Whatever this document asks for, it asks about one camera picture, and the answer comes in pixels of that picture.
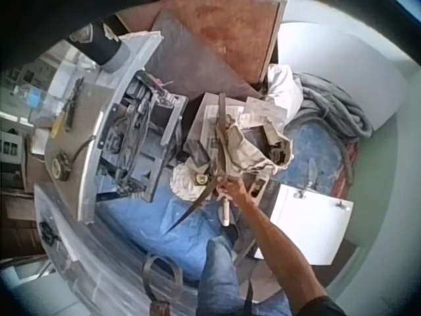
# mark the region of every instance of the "jeans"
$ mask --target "jeans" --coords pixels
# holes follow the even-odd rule
[[[197,294],[198,316],[243,315],[245,302],[239,297],[231,249],[232,245],[224,235],[208,241],[207,259]],[[264,302],[253,304],[253,315],[291,316],[285,292],[279,291]]]

